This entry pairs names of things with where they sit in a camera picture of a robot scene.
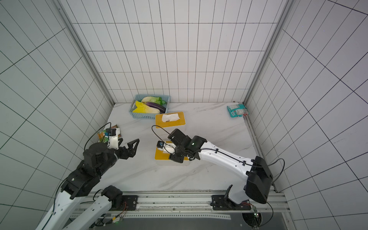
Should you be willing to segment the yellow box lid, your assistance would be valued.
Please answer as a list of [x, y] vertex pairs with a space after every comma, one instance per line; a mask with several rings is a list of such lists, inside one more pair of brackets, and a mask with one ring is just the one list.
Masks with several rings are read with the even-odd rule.
[[162, 115], [163, 114], [158, 114], [155, 116], [155, 125], [160, 126], [160, 125], [164, 125], [164, 126], [178, 126], [178, 125], [186, 125], [186, 120], [185, 120], [185, 115], [184, 112], [174, 112], [174, 113], [178, 113], [180, 119], [174, 122], [162, 122]]
[[168, 153], [163, 153], [161, 150], [158, 150], [156, 148], [156, 152], [155, 152], [155, 160], [164, 160], [164, 159], [169, 159], [170, 154]]

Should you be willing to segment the white tissue box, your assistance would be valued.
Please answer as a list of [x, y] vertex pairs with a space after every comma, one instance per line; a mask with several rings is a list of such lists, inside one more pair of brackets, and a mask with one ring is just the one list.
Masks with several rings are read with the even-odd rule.
[[188, 166], [190, 164], [189, 160], [184, 160], [183, 163], [177, 163], [177, 162], [172, 161], [170, 159], [155, 160], [155, 162], [158, 165], [161, 165], [161, 166]]
[[186, 125], [178, 125], [178, 126], [164, 126], [160, 125], [160, 127], [154, 127], [153, 130], [156, 134], [159, 136], [165, 136], [167, 137], [169, 134], [171, 134], [175, 129], [179, 129], [183, 133], [186, 131]]

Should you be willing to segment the orange tissue pack with sheet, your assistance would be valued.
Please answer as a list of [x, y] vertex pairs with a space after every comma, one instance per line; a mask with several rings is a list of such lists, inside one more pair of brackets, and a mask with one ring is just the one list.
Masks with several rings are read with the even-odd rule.
[[178, 113], [174, 113], [174, 114], [163, 114], [162, 115], [162, 122], [174, 122], [179, 120], [179, 114]]

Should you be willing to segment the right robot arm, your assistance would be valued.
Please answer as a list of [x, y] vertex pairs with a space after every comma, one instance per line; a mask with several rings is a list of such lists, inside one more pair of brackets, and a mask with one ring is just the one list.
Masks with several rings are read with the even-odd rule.
[[235, 210], [241, 207], [251, 208], [247, 201], [267, 204], [272, 184], [276, 181], [265, 159], [242, 157], [215, 146], [206, 139], [194, 136], [190, 138], [181, 130], [175, 129], [168, 135], [172, 142], [169, 159], [183, 163], [187, 157], [190, 161], [198, 159], [221, 166], [242, 179], [238, 185], [230, 185], [220, 201], [212, 201], [215, 209]]

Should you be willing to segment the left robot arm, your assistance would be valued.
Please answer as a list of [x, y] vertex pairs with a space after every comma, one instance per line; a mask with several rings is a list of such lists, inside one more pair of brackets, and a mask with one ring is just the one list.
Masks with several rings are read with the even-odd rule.
[[83, 161], [77, 166], [58, 189], [54, 204], [44, 219], [38, 224], [38, 230], [87, 230], [97, 219], [109, 211], [115, 211], [112, 221], [126, 211], [135, 211], [138, 196], [123, 195], [114, 186], [102, 190], [101, 195], [70, 224], [67, 223], [75, 209], [90, 194], [107, 172], [119, 159], [127, 160], [136, 154], [139, 140], [127, 146], [110, 148], [107, 143], [92, 144], [83, 153]]

